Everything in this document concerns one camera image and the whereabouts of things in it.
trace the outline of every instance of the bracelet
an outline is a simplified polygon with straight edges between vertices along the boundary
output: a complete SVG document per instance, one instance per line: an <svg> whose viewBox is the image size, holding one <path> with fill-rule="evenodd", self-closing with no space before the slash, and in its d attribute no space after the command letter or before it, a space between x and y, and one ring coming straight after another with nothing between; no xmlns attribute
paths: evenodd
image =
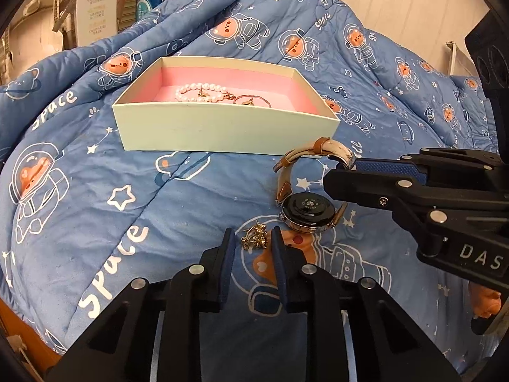
<svg viewBox="0 0 509 382"><path fill-rule="evenodd" d="M185 93L191 90L199 90L196 98L189 98L184 96ZM217 95L210 95L204 90L212 90ZM179 102L220 102L224 99L235 99L235 95L231 94L225 86L214 83L191 83L178 88L175 92L175 97Z"/></svg>
<svg viewBox="0 0 509 382"><path fill-rule="evenodd" d="M242 99L242 98L249 98L249 100L247 102L243 102L242 104L243 105L246 105L246 106L255 106L255 104L253 103L253 99L261 99L263 100L267 105L269 105L270 108L272 108L272 106L270 105L270 102L267 100L267 99L264 99L262 98L261 96L255 96L255 95L240 95L240 96L237 96L234 100L233 100L233 103L234 104L237 104L237 100L238 99Z"/></svg>

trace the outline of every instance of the bedding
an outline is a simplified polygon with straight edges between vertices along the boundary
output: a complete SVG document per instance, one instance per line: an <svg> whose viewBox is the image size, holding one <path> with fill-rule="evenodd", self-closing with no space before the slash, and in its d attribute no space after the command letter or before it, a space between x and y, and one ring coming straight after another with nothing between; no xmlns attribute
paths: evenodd
<svg viewBox="0 0 509 382"><path fill-rule="evenodd" d="M225 228L240 242L261 222L335 277L375 278L459 371L491 353L496 341L469 329L467 283L419 263L390 213L349 204L336 228L300 234L278 220L277 157L124 151L111 104L159 57L188 55L297 68L357 157L497 151L477 78L444 76L341 0L166 0L1 88L0 296L52 349L63 354L131 279L171 278ZM301 159L294 191L323 192L332 166ZM205 381L304 380L306 317L281 309L275 283L269 252L239 245L225 310L202 317Z"/></svg>

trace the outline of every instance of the human hand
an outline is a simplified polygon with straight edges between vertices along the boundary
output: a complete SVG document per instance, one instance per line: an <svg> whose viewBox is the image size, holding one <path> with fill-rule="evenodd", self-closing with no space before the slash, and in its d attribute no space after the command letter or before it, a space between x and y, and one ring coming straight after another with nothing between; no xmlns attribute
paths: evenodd
<svg viewBox="0 0 509 382"><path fill-rule="evenodd" d="M488 289L476 283L468 283L470 303L474 315L488 319L492 314L497 314L502 308L500 293Z"/></svg>

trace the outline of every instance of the beige wall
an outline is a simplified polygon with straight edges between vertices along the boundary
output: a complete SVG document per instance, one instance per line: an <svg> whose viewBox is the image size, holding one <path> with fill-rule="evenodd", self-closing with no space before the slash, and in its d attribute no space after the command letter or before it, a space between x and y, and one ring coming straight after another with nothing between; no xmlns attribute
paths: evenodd
<svg viewBox="0 0 509 382"><path fill-rule="evenodd" d="M483 0L343 0L364 26L385 34L446 73L454 40L467 53L465 36L483 18Z"/></svg>

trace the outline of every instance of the white box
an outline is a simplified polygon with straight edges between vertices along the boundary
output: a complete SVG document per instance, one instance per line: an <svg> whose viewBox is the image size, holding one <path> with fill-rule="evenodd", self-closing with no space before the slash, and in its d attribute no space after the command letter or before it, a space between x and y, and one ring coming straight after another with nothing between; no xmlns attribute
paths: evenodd
<svg viewBox="0 0 509 382"><path fill-rule="evenodd" d="M176 88L214 83L254 106L176 101ZM205 151L284 155L332 137L339 119L294 68L234 58L161 57L113 104L127 151Z"/></svg>
<svg viewBox="0 0 509 382"><path fill-rule="evenodd" d="M74 24L78 46L114 36L117 33L116 0L76 0Z"/></svg>

